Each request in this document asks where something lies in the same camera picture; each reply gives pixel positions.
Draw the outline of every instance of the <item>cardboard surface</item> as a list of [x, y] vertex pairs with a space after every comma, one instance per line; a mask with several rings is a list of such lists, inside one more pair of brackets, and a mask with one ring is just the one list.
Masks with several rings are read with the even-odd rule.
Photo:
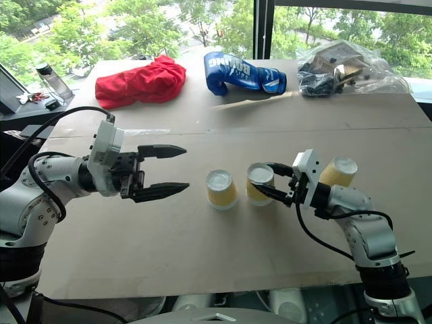
[[[98, 63], [89, 82], [138, 64]], [[293, 61], [255, 64], [274, 66], [295, 80]], [[128, 129], [122, 151], [140, 144], [188, 150], [173, 159], [146, 159], [145, 186], [175, 181], [190, 187], [142, 204], [98, 193], [71, 201], [47, 245], [38, 291], [52, 298], [122, 298], [359, 281], [352, 261], [303, 233], [295, 210], [277, 202], [254, 207], [246, 199], [251, 163], [292, 164], [308, 148], [317, 150], [323, 167], [334, 156], [357, 162], [352, 185], [392, 217], [399, 251], [416, 250], [404, 259], [411, 277], [432, 273], [432, 124], [409, 94], [306, 100], [295, 95], [291, 81], [293, 92], [285, 97], [242, 102], [251, 92], [215, 97], [201, 64], [195, 66], [188, 68], [185, 89], [174, 101], [115, 111], [116, 124]], [[95, 104], [91, 90], [82, 90], [74, 105]], [[87, 155], [102, 117], [88, 112], [65, 118], [43, 150]], [[228, 170], [237, 185], [239, 202], [229, 211], [207, 202], [205, 177], [213, 169]], [[283, 178], [275, 184], [287, 186]], [[348, 250], [335, 222], [317, 219], [311, 209], [303, 214], [315, 235]]]

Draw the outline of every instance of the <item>clear plastic bag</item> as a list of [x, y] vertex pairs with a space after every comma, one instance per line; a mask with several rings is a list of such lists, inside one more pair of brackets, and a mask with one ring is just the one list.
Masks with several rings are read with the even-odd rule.
[[363, 46], [335, 40], [297, 52], [298, 85], [306, 97], [335, 93], [410, 93], [411, 88], [389, 64]]

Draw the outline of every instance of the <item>clear plastic bottle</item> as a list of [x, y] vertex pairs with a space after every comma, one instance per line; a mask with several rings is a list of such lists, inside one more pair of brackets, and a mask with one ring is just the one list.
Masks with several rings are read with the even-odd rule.
[[43, 80], [49, 83], [62, 99], [72, 97], [72, 91], [48, 63], [39, 64], [36, 66], [36, 71]]

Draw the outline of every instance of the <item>paper cup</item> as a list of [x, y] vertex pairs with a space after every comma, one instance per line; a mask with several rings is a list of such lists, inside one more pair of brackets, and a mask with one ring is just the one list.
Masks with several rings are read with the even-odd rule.
[[319, 181], [328, 186], [338, 184], [348, 187], [357, 173], [357, 164], [349, 157], [334, 157], [319, 176]]
[[213, 170], [206, 178], [207, 198], [212, 207], [224, 211], [237, 203], [238, 195], [231, 173]]
[[251, 204], [255, 206], [265, 206], [273, 201], [256, 189], [252, 182], [258, 184], [274, 185], [274, 172], [268, 165], [264, 163], [253, 163], [248, 168], [248, 179], [246, 184], [246, 195]]

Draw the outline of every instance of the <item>gray floor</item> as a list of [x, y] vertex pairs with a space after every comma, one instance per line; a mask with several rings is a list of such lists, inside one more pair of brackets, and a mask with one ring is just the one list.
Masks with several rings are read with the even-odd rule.
[[[432, 277], [410, 280], [421, 307], [432, 303]], [[352, 309], [365, 307], [361, 285], [327, 286], [305, 288], [302, 290], [308, 322], [310, 324], [328, 324], [340, 314]], [[82, 304], [105, 308], [113, 311], [128, 321], [134, 321], [153, 313], [162, 298], [130, 298], [122, 300], [75, 300]], [[236, 292], [227, 295], [227, 306], [253, 308], [265, 311], [254, 292]], [[116, 324], [115, 319], [88, 310], [80, 310], [44, 303], [44, 324]], [[340, 324], [368, 323], [368, 314], [353, 315], [340, 321]]]

